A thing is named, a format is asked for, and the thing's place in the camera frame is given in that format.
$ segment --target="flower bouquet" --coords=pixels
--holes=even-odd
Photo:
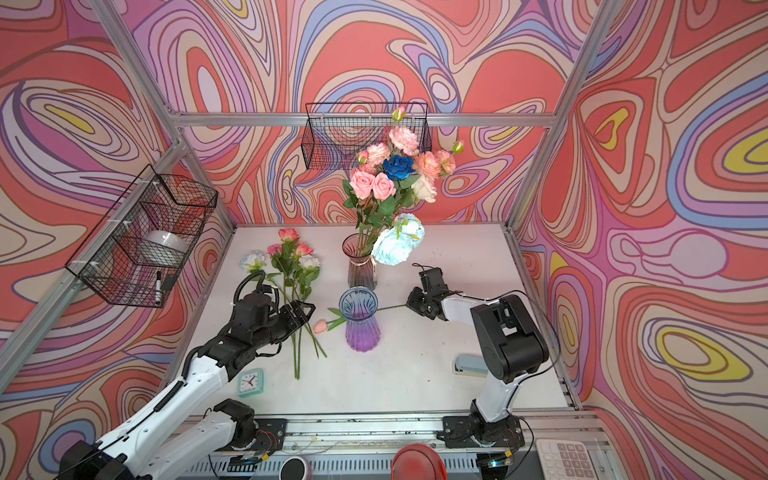
[[[304,242],[299,242],[299,234],[293,228],[282,229],[278,232],[282,243],[276,243],[266,249],[270,264],[277,269],[268,273],[266,281],[272,283],[280,291],[283,305],[294,300],[306,301],[312,293],[311,283],[320,275],[320,260],[314,257],[314,250]],[[241,261],[240,268],[248,272],[264,270],[267,267],[267,256],[259,251],[248,253]],[[298,380],[301,373],[301,337],[306,330],[312,338],[317,358],[320,353],[327,358],[325,350],[317,341],[309,325],[304,325],[298,333],[291,336],[293,343],[293,376]]]
[[[398,108],[392,119],[401,121],[404,114],[405,108]],[[343,247],[350,259],[349,286],[375,286],[375,280],[353,274],[353,266],[359,268],[360,277],[375,273],[373,263],[367,269],[360,268],[366,266],[367,256],[373,255],[385,265],[396,265],[421,243],[421,222],[414,215],[401,212],[419,201],[434,202],[435,180],[453,174],[453,154],[464,150],[461,141],[454,144],[452,152],[419,152],[418,145],[419,138],[407,127],[393,127],[387,132],[386,141],[357,154],[359,166],[343,182],[348,197],[344,207],[355,211],[355,228],[359,230],[345,240]]]

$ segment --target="white table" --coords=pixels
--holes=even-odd
[[[279,243],[276,227],[237,229],[229,252],[204,308],[190,349],[215,336],[230,318],[234,290],[246,276],[238,266],[251,250]],[[310,324],[336,318],[328,307],[338,307],[347,289],[348,260],[341,251],[343,240],[354,233],[350,227],[297,227],[296,231],[323,262],[307,301],[317,307]],[[429,225],[421,246],[407,263],[378,266],[376,295],[379,307],[403,304],[414,286],[420,286],[419,269],[411,262],[442,268],[446,283],[468,295],[494,297],[513,289],[523,290],[506,240],[499,225]],[[293,378],[291,342],[273,358],[254,360],[243,371],[264,371],[264,392],[237,396],[232,381],[211,396],[194,414],[202,414],[224,399],[232,398],[253,407],[259,414],[323,414],[373,412],[434,412],[467,410],[480,393],[485,379],[452,372],[459,353],[480,355],[475,329],[464,323],[429,320],[407,308],[376,314],[382,338],[379,345],[359,353],[346,344],[340,326],[318,335],[328,358],[315,356],[312,340],[304,332],[301,378]],[[272,352],[274,346],[264,350]],[[512,408],[552,409],[566,407],[554,370],[526,381]]]

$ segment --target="wire basket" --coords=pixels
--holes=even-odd
[[[161,308],[217,199],[188,177],[155,174],[96,253],[84,262],[70,258],[67,269],[107,303]]]
[[[394,121],[392,111],[400,106],[406,115],[402,121]],[[385,141],[391,127],[409,128],[419,137],[419,151],[432,149],[425,102],[316,102],[306,104],[305,109],[301,151],[307,170],[352,169],[357,153]]]

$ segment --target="robotic arm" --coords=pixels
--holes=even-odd
[[[245,285],[257,277],[256,289],[240,299]],[[226,445],[249,448],[257,430],[253,410],[231,399],[216,405],[212,414],[189,431],[163,442],[243,367],[259,356],[279,353],[282,342],[309,322],[315,306],[294,300],[278,309],[280,294],[263,285],[265,277],[260,270],[240,283],[230,321],[205,345],[190,351],[174,383],[93,445],[79,441],[67,450],[58,478],[171,480],[216,449]],[[270,344],[278,345],[275,353],[259,353]]]
[[[419,275],[422,288],[413,289],[408,297],[408,308],[430,319],[473,325],[488,367],[485,386],[470,405],[468,421],[464,425],[468,430],[466,437],[483,446],[521,439],[521,436],[509,438],[509,432],[514,432],[519,424],[509,414],[508,406],[520,384],[534,375],[549,358],[547,344],[525,304],[516,295],[493,300],[462,296],[448,288],[439,268],[423,270]],[[514,331],[506,334],[504,328]],[[446,445],[459,446],[461,442],[453,441],[460,438],[460,435],[446,437]]]

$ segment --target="patterned wall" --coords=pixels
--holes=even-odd
[[[343,170],[307,170],[298,127],[189,127],[187,139],[202,160],[235,223],[354,222],[342,204]],[[437,141],[465,140],[458,168],[438,180],[434,204],[413,211],[424,222],[504,221],[543,128],[461,127]]]
[[[0,45],[2,342],[169,142],[87,0],[0,3]],[[152,397],[223,237],[214,216],[162,310],[81,293],[0,396],[0,479],[51,478]]]
[[[768,477],[768,3],[627,2],[515,232],[629,478]]]
[[[553,111],[594,0],[118,2],[177,111],[303,111],[427,100]]]

